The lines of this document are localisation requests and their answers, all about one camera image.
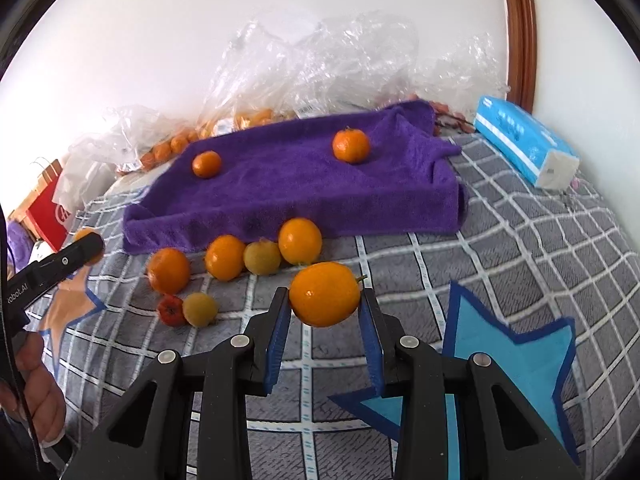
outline orange star pattern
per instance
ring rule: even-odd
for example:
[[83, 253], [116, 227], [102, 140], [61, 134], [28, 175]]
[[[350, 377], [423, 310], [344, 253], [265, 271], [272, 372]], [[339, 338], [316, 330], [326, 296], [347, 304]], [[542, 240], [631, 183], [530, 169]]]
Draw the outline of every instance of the orange star pattern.
[[86, 286], [91, 267], [84, 266], [58, 285], [49, 308], [40, 320], [38, 331], [50, 333], [51, 354], [56, 376], [60, 364], [60, 345], [66, 327], [105, 309], [104, 303]]

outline screw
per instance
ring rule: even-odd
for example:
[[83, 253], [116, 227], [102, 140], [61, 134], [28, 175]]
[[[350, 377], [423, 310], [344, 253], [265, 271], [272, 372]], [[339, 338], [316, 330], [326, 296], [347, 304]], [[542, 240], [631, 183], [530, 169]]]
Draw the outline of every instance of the screw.
[[173, 350], [162, 350], [158, 354], [158, 361], [163, 365], [167, 365], [175, 359], [175, 352]]
[[400, 344], [405, 348], [415, 348], [420, 344], [420, 340], [412, 335], [403, 335], [400, 338]]
[[474, 354], [474, 362], [478, 366], [487, 367], [491, 364], [491, 358], [487, 354], [480, 352], [478, 354]]
[[249, 338], [244, 334], [238, 334], [231, 338], [231, 346], [235, 348], [244, 348], [249, 344]]

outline blue tissue package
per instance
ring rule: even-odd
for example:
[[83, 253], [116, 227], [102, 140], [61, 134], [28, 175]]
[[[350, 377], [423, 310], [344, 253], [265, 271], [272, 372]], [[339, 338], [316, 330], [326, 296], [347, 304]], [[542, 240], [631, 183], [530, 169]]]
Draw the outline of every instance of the blue tissue package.
[[535, 187], [566, 189], [574, 179], [574, 150], [515, 104], [481, 97], [474, 126]]

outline human hand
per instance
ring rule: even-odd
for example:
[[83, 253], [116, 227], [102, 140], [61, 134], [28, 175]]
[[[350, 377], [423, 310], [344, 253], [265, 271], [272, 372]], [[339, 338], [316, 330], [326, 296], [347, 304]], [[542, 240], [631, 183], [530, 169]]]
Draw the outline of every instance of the human hand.
[[[52, 442], [65, 425], [66, 404], [62, 390], [53, 375], [42, 363], [44, 341], [42, 336], [29, 332], [15, 356], [15, 364], [20, 372], [29, 372], [24, 387], [33, 427], [39, 442]], [[0, 381], [0, 406], [13, 418], [24, 419], [22, 407], [7, 384]]]

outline black cable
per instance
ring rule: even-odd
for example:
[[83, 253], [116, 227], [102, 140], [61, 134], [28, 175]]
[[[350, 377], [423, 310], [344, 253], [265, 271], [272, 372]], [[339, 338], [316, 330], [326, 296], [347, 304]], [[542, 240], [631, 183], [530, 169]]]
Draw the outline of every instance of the black cable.
[[31, 447], [33, 447], [33, 453], [36, 460], [36, 469], [43, 471], [42, 454], [40, 453], [40, 444], [38, 443], [38, 437], [36, 435], [35, 428], [33, 427], [33, 417], [27, 405], [27, 401], [24, 398], [24, 389], [22, 385], [24, 381], [18, 380], [20, 372], [15, 365], [14, 347], [11, 343], [11, 337], [7, 333], [7, 326], [4, 319], [4, 298], [6, 298], [6, 277], [7, 277], [7, 247], [8, 242], [6, 238], [6, 222], [4, 220], [4, 213], [2, 212], [2, 206], [0, 206], [0, 324], [2, 325], [2, 336], [4, 338], [4, 348], [0, 351], [4, 351], [9, 363], [9, 369], [11, 371], [11, 378], [14, 383], [14, 389], [18, 394], [18, 405], [22, 406], [24, 416], [27, 420], [29, 437], [31, 439]]

